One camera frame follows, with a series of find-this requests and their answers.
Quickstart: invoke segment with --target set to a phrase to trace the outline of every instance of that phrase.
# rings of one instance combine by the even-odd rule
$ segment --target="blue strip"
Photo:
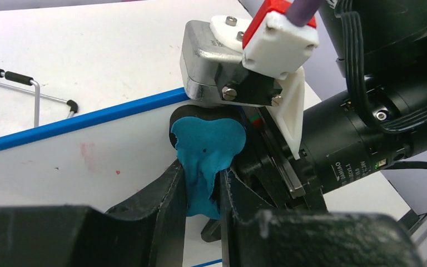
[[[188,100],[184,88],[0,137],[0,151]]]
[[[204,266],[209,266],[209,265],[213,265],[213,264],[221,263],[221,262],[222,262],[222,259],[220,259],[220,260],[213,260],[213,261],[209,261],[208,263],[202,263],[202,264],[199,264],[199,265],[196,265],[196,266],[193,266],[193,267],[204,267]]]

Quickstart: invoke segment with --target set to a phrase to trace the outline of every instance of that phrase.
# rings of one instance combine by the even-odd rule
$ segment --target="screw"
[[[385,120],[387,119],[387,113],[385,113],[384,111],[378,111],[378,112],[376,113],[376,118],[377,118],[379,121],[385,121]]]
[[[236,22],[237,22],[238,20],[235,18],[235,17],[231,17],[231,16],[228,16],[227,17],[227,19],[225,20],[225,23],[228,25],[228,26],[236,26]]]
[[[240,42],[243,41],[243,35],[245,35],[244,32],[238,32],[238,34],[236,35],[236,39]]]
[[[222,96],[226,101],[232,101],[236,97],[236,90],[233,88],[224,87],[222,89]]]
[[[283,101],[282,96],[275,95],[271,98],[271,106],[273,107],[280,106],[282,104],[282,101]]]

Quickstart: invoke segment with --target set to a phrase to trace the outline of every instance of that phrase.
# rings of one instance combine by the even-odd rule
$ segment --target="table surface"
[[[80,114],[88,113],[182,87],[179,60],[186,22],[219,14],[250,18],[236,0],[2,11],[0,68],[32,76],[42,93],[73,99]],[[306,91],[306,106],[319,101]],[[41,124],[64,119],[67,111],[42,100]],[[32,127],[32,116],[31,96],[0,88],[0,136]],[[381,212],[396,219],[409,210],[380,173],[328,193],[325,200],[330,211]],[[201,242],[199,236],[192,238]],[[201,258],[202,253],[208,251],[194,254]]]

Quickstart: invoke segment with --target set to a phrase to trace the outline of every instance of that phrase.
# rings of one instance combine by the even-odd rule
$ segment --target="red stain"
[[[84,164],[88,171],[96,171],[96,157],[94,155],[94,143],[81,143],[81,156],[84,158]]]

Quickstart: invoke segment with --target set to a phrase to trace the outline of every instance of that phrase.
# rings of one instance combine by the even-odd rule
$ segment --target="silver metal block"
[[[189,21],[184,31],[180,62],[184,90],[188,97],[203,102],[238,105],[222,99],[215,83],[215,75],[220,64],[235,67],[241,59],[241,53],[215,39],[209,23]],[[259,107],[244,103],[242,105]]]

